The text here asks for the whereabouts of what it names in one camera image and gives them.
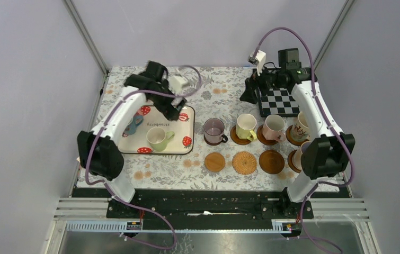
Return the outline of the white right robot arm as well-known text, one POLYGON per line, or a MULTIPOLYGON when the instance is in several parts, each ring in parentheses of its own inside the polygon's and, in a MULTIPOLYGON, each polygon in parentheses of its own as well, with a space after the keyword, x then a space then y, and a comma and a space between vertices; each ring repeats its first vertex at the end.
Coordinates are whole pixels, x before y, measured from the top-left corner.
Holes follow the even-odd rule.
POLYGON ((257 104, 256 92, 266 94, 284 88, 298 103, 309 127, 311 143, 301 158, 302 172, 285 190, 288 197, 279 203, 281 215, 294 217, 300 211, 299 202, 309 197, 313 188, 352 166, 351 152, 355 146, 353 134, 345 134, 334 121, 319 91, 314 66, 303 67, 297 48, 278 52, 279 68, 264 71, 265 52, 256 49, 248 60, 256 66, 245 80, 242 102, 257 104))

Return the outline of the purple cup dark handle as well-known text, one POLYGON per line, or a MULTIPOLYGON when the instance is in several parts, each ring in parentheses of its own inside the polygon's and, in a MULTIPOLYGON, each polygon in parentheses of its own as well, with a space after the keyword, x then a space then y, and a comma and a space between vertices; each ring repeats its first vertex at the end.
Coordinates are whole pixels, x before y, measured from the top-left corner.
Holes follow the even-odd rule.
POLYGON ((218 136, 225 135, 225 125, 222 120, 210 118, 203 125, 203 135, 218 136))

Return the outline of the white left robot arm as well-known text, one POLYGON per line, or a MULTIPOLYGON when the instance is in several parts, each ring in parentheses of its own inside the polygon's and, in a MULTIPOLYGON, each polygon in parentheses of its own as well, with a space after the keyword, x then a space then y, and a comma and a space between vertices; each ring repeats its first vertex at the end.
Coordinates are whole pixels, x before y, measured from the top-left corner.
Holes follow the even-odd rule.
POLYGON ((118 148, 122 133, 148 101, 167 120, 178 120, 186 102, 181 93, 188 83, 182 75, 169 75, 165 66, 149 61, 144 71, 126 78, 120 97, 106 117, 90 131, 81 131, 77 136, 81 166, 87 174, 101 177, 99 183, 121 201, 119 211, 126 217, 137 215, 140 205, 133 199, 135 188, 121 174, 125 163, 118 148))

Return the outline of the light bamboo coaster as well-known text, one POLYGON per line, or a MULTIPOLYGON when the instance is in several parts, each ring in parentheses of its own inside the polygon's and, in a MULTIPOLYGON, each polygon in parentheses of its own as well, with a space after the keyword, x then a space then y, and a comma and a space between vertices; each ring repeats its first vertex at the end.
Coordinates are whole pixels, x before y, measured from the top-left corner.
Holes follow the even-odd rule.
POLYGON ((211 172, 220 172, 225 168, 225 157, 217 152, 208 154, 205 157, 205 167, 211 172))

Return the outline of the cream tray with black rim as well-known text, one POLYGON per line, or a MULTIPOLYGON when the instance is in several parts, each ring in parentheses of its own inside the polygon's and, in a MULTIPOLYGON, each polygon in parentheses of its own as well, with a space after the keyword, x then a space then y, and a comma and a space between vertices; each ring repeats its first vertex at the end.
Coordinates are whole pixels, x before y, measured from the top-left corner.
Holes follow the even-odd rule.
POLYGON ((118 149, 124 154, 152 154, 152 155, 185 155, 193 148, 194 140, 194 117, 195 111, 190 106, 185 106, 181 110, 177 121, 167 120, 156 107, 142 106, 145 111, 143 121, 135 134, 122 137, 118 144, 118 149), (174 138, 168 143, 165 150, 154 151, 147 142, 146 134, 149 129, 160 127, 165 131, 173 131, 174 138))

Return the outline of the white cup yellow handle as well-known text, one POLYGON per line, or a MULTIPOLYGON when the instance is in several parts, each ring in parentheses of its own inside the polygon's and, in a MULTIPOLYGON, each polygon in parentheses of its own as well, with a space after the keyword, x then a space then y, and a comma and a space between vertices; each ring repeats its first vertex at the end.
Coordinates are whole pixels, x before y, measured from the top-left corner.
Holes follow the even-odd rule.
POLYGON ((255 127, 257 125, 256 118, 251 114, 241 114, 236 121, 236 134, 239 139, 248 140, 250 142, 257 140, 255 127))

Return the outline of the white cup green body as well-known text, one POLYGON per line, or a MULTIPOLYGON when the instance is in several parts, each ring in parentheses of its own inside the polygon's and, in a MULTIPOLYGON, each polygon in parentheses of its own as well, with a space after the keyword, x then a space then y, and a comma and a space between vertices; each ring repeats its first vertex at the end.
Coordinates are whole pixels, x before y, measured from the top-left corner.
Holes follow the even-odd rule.
POLYGON ((161 152, 166 149, 174 136, 175 133, 173 131, 165 131, 160 127, 153 127, 148 130, 146 139, 154 151, 161 152))

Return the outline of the lilac cup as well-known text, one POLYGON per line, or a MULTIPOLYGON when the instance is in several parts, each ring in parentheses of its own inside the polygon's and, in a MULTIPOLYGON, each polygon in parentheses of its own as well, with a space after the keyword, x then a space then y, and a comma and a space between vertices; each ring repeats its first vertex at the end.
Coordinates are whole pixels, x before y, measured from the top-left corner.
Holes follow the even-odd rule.
POLYGON ((293 166, 297 169, 298 172, 301 172, 303 170, 302 165, 301 165, 301 157, 311 144, 310 141, 304 142, 294 153, 292 157, 292 164, 293 166))

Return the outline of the white cup pink front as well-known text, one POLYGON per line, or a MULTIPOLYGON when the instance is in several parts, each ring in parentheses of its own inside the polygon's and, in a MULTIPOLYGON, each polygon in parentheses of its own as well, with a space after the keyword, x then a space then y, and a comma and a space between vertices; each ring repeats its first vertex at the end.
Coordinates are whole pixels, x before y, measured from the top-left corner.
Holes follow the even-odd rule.
POLYGON ((283 132, 286 123, 284 119, 276 114, 266 117, 262 128, 262 135, 268 141, 284 142, 286 135, 283 132))

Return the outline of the black white chessboard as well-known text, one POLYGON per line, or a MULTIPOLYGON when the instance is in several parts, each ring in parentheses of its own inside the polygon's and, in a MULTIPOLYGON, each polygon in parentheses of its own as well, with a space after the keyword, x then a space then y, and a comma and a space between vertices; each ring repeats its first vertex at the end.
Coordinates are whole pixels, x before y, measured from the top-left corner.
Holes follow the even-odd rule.
POLYGON ((259 91, 256 92, 257 98, 259 99, 257 105, 259 106, 261 117, 267 117, 271 114, 277 114, 280 116, 297 116, 300 112, 299 104, 295 101, 291 92, 295 84, 311 80, 311 69, 299 68, 285 70, 264 68, 262 71, 276 71, 279 76, 284 74, 289 77, 290 82, 288 83, 288 89, 271 89, 265 96, 263 96, 259 91))

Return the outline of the brown ridged wooden coaster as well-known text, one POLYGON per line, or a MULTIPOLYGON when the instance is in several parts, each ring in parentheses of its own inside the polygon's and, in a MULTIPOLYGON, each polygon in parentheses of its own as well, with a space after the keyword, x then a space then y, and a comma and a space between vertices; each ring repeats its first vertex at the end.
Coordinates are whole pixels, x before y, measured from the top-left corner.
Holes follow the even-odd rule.
POLYGON ((259 157, 259 165, 267 174, 278 174, 285 167, 284 157, 275 150, 267 150, 259 157))

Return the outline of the large cream cup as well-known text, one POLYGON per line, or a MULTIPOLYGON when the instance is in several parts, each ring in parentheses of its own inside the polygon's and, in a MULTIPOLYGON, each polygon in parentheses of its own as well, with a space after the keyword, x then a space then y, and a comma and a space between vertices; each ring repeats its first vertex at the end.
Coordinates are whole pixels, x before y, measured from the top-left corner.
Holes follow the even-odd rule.
POLYGON ((309 127, 303 112, 297 115, 297 118, 290 129, 290 137, 295 142, 303 142, 309 139, 309 127))

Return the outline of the dark walnut coaster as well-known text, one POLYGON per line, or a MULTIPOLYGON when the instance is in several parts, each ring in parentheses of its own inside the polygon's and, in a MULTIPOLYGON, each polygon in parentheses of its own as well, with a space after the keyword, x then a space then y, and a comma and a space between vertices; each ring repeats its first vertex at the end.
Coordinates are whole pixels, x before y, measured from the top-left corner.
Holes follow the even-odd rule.
POLYGON ((219 144, 226 143, 228 141, 228 138, 225 135, 218 135, 218 136, 204 135, 203 138, 206 144, 210 146, 217 146, 219 144))

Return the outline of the woven rattan coaster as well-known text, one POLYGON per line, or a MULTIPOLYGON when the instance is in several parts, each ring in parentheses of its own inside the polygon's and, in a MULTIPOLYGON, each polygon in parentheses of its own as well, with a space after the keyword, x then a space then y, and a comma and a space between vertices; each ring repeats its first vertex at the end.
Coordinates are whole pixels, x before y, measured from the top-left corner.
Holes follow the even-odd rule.
POLYGON ((256 171, 257 161, 251 153, 242 151, 234 155, 232 167, 241 175, 249 175, 256 171))

